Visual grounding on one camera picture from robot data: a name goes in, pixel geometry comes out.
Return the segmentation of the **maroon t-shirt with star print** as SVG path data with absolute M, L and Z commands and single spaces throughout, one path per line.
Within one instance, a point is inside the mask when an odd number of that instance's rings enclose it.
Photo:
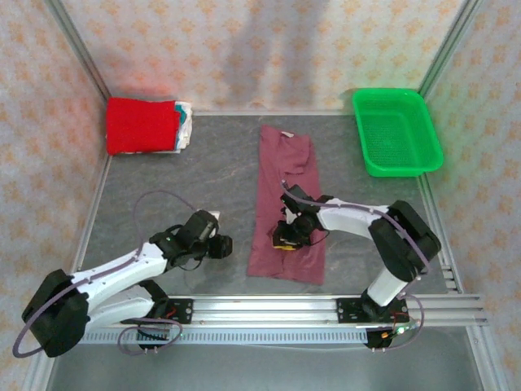
M 260 130 L 256 192 L 256 225 L 247 274 L 321 285 L 325 274 L 325 243 L 313 232 L 312 245 L 285 251 L 272 245 L 272 234 L 283 220 L 281 182 L 300 186 L 317 199 L 322 194 L 315 148 L 308 135 L 263 125 Z

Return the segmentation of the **plain white folded t-shirt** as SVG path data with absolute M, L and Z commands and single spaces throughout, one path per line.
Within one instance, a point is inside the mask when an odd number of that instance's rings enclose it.
M 189 111 L 189 115 L 186 118 L 186 122 L 181 125 L 179 120 L 179 127 L 177 130 L 176 146 L 174 150 L 184 150 L 190 144 L 190 138 L 192 134 L 192 107 Z

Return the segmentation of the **red folded t-shirt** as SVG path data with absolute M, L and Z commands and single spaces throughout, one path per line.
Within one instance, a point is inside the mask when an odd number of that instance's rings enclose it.
M 174 105 L 173 100 L 111 97 L 106 111 L 107 153 L 114 156 L 120 152 L 173 150 L 180 120 Z

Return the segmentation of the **green plastic basket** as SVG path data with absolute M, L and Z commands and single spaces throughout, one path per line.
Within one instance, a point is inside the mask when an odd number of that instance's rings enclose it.
M 413 178 L 438 170 L 444 154 L 424 98 L 409 89 L 368 88 L 352 95 L 369 175 Z

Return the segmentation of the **small circuit board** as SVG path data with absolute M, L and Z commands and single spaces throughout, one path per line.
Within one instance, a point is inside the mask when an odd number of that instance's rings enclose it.
M 381 337 L 384 340 L 392 340 L 393 338 L 397 336 L 401 336 L 405 334 L 406 332 L 413 331 L 419 327 L 418 323 L 406 323 L 403 325 L 399 325 L 396 327 L 393 327 L 390 331 L 385 331 L 381 333 Z

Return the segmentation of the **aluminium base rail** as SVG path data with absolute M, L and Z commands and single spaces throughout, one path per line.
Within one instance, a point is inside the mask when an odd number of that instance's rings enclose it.
M 406 323 L 339 323 L 338 296 L 197 296 L 169 297 L 192 299 L 191 325 L 199 327 L 390 327 Z M 420 294 L 405 298 L 409 322 L 426 327 L 484 326 L 488 324 L 481 298 L 468 294 Z M 146 292 L 118 294 L 87 313 L 89 330 L 115 327 L 146 315 L 153 301 Z

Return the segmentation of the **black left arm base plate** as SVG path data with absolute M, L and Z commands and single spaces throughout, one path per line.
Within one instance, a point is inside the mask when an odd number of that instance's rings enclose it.
M 155 303 L 150 311 L 142 318 L 154 319 L 154 323 L 160 320 L 173 320 L 180 324 L 190 324 L 194 301 L 186 298 L 167 298 Z

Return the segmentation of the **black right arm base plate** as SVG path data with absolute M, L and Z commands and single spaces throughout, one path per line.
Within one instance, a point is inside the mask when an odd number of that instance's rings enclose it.
M 407 323 L 409 313 L 405 300 L 393 299 L 386 306 L 379 306 L 369 298 L 341 297 L 336 299 L 339 323 Z

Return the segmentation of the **aluminium frame post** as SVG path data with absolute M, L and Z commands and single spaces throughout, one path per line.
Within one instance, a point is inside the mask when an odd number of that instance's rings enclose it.
M 459 42 L 464 38 L 466 30 L 471 26 L 475 15 L 481 7 L 484 0 L 464 0 L 458 13 L 454 17 L 453 23 L 449 31 L 444 37 L 440 48 L 436 52 L 431 66 L 427 70 L 418 93 L 426 99 L 440 78 L 444 67 L 452 58 L 453 53 L 457 49 Z
M 88 50 L 84 40 L 79 34 L 76 25 L 68 14 L 62 0 L 45 0 L 45 3 L 55 18 L 55 21 L 65 36 L 68 44 L 75 53 L 87 76 L 93 82 L 95 89 L 99 92 L 102 99 L 107 101 L 111 96 L 109 89 L 101 73 L 96 66 L 94 59 Z

